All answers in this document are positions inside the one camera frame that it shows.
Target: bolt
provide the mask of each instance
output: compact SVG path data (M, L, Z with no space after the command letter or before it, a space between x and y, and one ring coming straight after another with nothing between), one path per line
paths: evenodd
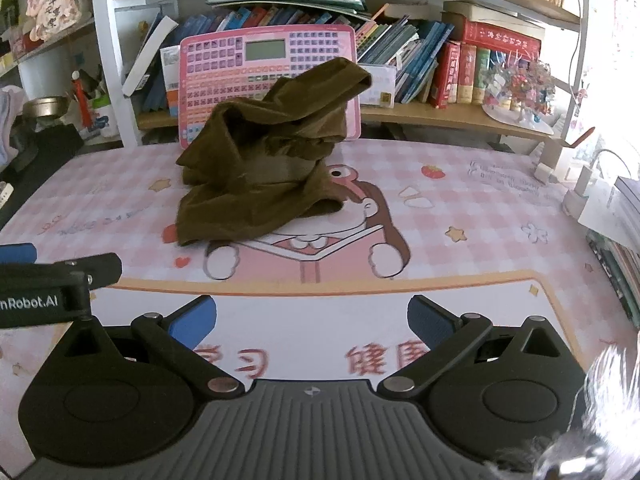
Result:
M209 390L217 394L230 394L240 387L240 383L233 377L216 377L207 383Z
M383 384L390 392L410 392L415 388L415 383L408 377L395 376L388 377L383 381Z

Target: strawberry illustration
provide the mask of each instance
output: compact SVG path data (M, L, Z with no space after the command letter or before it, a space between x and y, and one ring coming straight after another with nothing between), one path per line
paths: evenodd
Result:
M443 178L445 176L444 171L437 166L423 166L422 174L428 178Z

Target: pink learning board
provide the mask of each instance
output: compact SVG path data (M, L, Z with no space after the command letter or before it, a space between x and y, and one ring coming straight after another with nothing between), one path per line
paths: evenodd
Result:
M281 77L334 57L356 61L348 25L279 25L210 32L180 43L178 130L186 148L212 108L232 97L262 99ZM347 139L360 136L358 98L347 104Z

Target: brown garment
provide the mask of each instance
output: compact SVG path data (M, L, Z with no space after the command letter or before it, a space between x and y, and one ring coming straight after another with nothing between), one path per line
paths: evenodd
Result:
M346 136L347 101L370 85L366 70L337 58L279 79L262 101L216 105L177 161L193 186L178 208L178 241L248 240L339 211L323 159Z

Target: cartoon hand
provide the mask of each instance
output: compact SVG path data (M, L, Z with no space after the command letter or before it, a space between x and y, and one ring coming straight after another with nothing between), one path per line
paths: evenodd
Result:
M227 280L234 275L239 262L238 248L225 245L214 249L206 256L204 272L212 280Z
M369 253L369 264L379 278L395 276L404 267L400 251L389 244L374 245Z

